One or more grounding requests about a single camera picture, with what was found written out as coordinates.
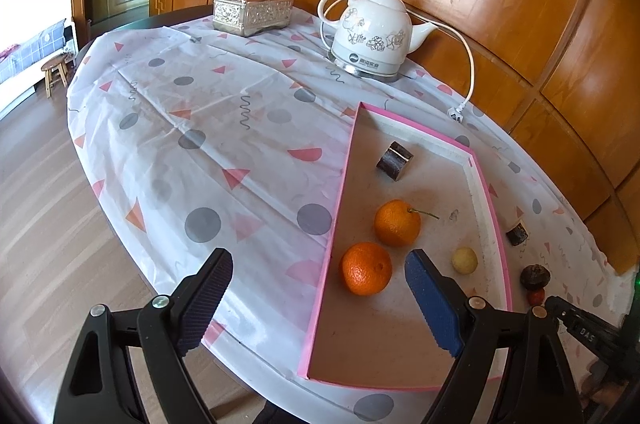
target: cardboard tray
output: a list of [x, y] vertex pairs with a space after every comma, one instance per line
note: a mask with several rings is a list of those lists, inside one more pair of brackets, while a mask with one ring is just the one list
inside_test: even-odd
[[[376, 169], [393, 141], [414, 154], [397, 182]], [[381, 293], [355, 296], [344, 286], [338, 263], [354, 243], [376, 241], [374, 215], [395, 198], [440, 219], [423, 216], [412, 246], [387, 248], [394, 272]], [[352, 388], [439, 390], [454, 359], [435, 343], [404, 280], [407, 253], [424, 249], [468, 296], [482, 296], [496, 309], [511, 309], [502, 238], [474, 152], [434, 130], [360, 103], [335, 220], [298, 374]], [[463, 246], [478, 255], [478, 268], [468, 276], [450, 264], [452, 252]], [[498, 350], [490, 377], [502, 375], [505, 360], [506, 351]]]

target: white tablecloth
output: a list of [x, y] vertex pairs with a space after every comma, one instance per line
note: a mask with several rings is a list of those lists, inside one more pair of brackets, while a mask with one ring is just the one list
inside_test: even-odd
[[[82, 167], [155, 289], [171, 293], [216, 247], [233, 255], [233, 280], [204, 338], [222, 362], [312, 424], [418, 423], [433, 401], [434, 393], [350, 390], [295, 374], [359, 101], [476, 152], [502, 231], [522, 218], [530, 234], [516, 248], [505, 239], [515, 310], [526, 309], [521, 269], [542, 263], [552, 273], [547, 295], [618, 321], [626, 278], [508, 134], [471, 105], [462, 125], [447, 118], [462, 97], [411, 61], [392, 85], [338, 70], [318, 28], [294, 10], [288, 28], [250, 39], [214, 30], [210, 18], [111, 32], [68, 89]], [[593, 356], [564, 328], [561, 339], [580, 379]]]

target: plug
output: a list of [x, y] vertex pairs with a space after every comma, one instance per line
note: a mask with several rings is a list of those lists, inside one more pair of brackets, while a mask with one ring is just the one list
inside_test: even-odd
[[460, 113], [457, 109], [449, 108], [449, 110], [447, 111], [447, 115], [449, 115], [454, 121], [462, 124], [462, 113]]

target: metal bolt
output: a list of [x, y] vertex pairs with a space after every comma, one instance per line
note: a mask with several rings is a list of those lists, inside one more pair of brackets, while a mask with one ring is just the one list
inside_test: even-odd
[[151, 304], [155, 309], [163, 309], [169, 304], [169, 298], [167, 296], [156, 296], [154, 300], [151, 301]]
[[98, 317], [98, 315], [103, 315], [106, 309], [107, 308], [104, 305], [94, 305], [93, 307], [91, 307], [91, 310], [89, 310], [89, 313], [93, 317]]
[[535, 307], [533, 307], [531, 309], [531, 312], [533, 312], [533, 315], [535, 315], [535, 317], [539, 317], [540, 319], [544, 319], [546, 317], [546, 310], [540, 305], [536, 305]]
[[486, 301], [476, 296], [469, 299], [469, 306], [476, 310], [482, 310], [486, 306]]

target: kettle spout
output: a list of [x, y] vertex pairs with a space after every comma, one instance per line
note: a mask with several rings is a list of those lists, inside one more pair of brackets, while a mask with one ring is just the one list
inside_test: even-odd
[[409, 40], [409, 54], [417, 50], [422, 42], [438, 27], [433, 23], [424, 23], [424, 25], [415, 25], [411, 29], [411, 39]]

